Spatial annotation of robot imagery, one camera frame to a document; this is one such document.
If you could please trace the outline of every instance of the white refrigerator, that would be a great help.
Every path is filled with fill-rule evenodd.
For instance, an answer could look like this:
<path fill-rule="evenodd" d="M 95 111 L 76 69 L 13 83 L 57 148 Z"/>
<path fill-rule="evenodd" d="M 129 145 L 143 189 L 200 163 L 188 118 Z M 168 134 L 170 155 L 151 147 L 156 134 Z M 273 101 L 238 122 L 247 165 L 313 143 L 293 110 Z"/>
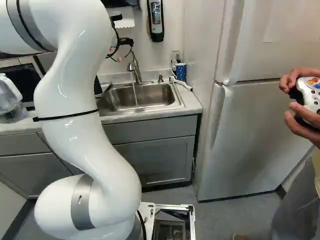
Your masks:
<path fill-rule="evenodd" d="M 284 123 L 292 100 L 278 84 L 320 68 L 319 10 L 317 0 L 186 0 L 188 81 L 203 106 L 199 201 L 274 191 L 310 154 Z"/>

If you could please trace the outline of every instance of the human hand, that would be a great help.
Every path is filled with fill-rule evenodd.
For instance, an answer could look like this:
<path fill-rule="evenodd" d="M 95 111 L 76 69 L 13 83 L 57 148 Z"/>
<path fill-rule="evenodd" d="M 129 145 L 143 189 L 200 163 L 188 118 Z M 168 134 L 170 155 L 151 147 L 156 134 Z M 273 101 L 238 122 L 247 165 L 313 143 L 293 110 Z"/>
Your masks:
<path fill-rule="evenodd" d="M 286 74 L 280 79 L 279 88 L 288 94 L 300 77 L 320 78 L 320 68 L 295 68 L 290 74 Z"/>
<path fill-rule="evenodd" d="M 314 127 L 320 129 L 320 115 L 306 109 L 297 102 L 290 103 L 289 107 L 304 120 L 311 123 Z M 301 126 L 299 123 L 297 123 L 297 121 L 294 119 L 294 116 L 289 111 L 285 112 L 284 121 L 291 132 L 293 132 L 295 135 L 310 140 L 318 149 L 320 149 L 320 131 L 312 131 Z"/>

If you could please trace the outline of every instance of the stainless steel sink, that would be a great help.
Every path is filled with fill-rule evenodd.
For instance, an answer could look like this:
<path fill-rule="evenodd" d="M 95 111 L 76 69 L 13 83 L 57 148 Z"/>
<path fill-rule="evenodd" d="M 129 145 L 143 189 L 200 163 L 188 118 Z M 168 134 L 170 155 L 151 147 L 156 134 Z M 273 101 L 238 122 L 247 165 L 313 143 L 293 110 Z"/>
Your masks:
<path fill-rule="evenodd" d="M 102 117 L 185 107 L 174 83 L 115 84 L 97 105 Z"/>

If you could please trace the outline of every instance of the freezer door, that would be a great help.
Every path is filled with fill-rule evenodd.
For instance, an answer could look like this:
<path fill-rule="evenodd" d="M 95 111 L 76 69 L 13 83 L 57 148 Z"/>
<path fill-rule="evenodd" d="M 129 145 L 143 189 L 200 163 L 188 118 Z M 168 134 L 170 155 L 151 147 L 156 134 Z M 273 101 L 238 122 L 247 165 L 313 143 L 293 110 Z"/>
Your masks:
<path fill-rule="evenodd" d="M 232 86 L 319 68 L 319 11 L 318 0 L 226 1 L 215 79 Z"/>
<path fill-rule="evenodd" d="M 216 83 L 212 99 L 196 159 L 199 201 L 273 191 L 310 151 L 312 144 L 284 123 L 291 100 L 277 81 Z"/>

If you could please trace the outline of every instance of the blue polka dot mug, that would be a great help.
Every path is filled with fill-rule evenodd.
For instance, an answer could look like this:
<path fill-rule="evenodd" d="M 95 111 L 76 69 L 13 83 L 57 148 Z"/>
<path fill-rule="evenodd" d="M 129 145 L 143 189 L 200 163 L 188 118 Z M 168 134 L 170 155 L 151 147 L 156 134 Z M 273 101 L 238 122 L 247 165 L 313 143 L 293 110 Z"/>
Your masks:
<path fill-rule="evenodd" d="M 185 82 L 187 80 L 187 64 L 186 63 L 177 63 L 176 68 L 176 78 L 180 81 Z"/>

